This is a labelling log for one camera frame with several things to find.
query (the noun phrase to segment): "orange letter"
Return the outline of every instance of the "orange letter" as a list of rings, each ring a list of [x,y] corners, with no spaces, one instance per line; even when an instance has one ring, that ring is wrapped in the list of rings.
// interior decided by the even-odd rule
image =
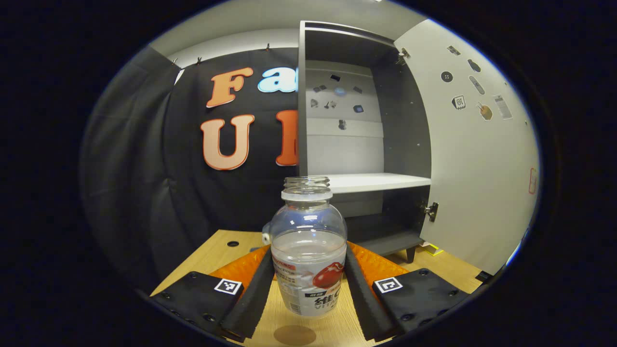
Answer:
[[[283,145],[281,155],[276,158],[279,166],[298,164],[298,111],[286,110],[276,114],[276,119],[283,123]]]
[[[239,91],[242,89],[242,85],[244,84],[244,77],[242,76],[248,77],[252,74],[253,69],[250,67],[245,67],[244,69],[221,73],[220,75],[212,77],[211,81],[214,81],[214,88],[212,88],[212,99],[208,101],[206,107],[216,107],[233,101],[236,96],[230,94],[230,88],[233,87],[235,91]]]
[[[252,114],[237,115],[231,119],[231,124],[236,127],[236,150],[230,156],[222,155],[219,148],[220,130],[225,121],[212,119],[202,123],[205,163],[215,170],[233,170],[244,164],[249,156],[249,125],[254,120]]]

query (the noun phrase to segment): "red apple graphic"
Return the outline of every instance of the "red apple graphic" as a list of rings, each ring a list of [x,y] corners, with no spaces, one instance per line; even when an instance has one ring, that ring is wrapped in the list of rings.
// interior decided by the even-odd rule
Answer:
[[[334,262],[319,271],[313,277],[313,285],[319,288],[328,289],[335,285],[343,276],[343,265],[340,262]]]

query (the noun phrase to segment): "plastic bottle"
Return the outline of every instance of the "plastic bottle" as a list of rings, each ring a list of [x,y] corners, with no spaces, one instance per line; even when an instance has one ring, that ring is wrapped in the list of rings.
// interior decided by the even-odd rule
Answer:
[[[347,225],[329,201],[327,177],[288,177],[281,207],[267,227],[272,260],[287,309],[323,317],[338,301]]]

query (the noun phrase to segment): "white cabinet door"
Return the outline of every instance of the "white cabinet door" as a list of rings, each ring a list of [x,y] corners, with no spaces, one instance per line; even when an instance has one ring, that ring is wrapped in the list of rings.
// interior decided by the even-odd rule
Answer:
[[[394,44],[410,55],[431,135],[428,203],[439,208],[434,222],[426,216],[420,237],[495,274],[536,204],[539,149],[529,114],[497,68],[438,23],[425,20]],[[490,108],[490,120],[479,105]]]

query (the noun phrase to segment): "cabinet leg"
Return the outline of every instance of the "cabinet leg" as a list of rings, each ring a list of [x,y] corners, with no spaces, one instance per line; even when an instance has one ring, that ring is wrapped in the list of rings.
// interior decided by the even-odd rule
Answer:
[[[413,257],[416,255],[416,248],[407,248],[407,264],[413,263]]]

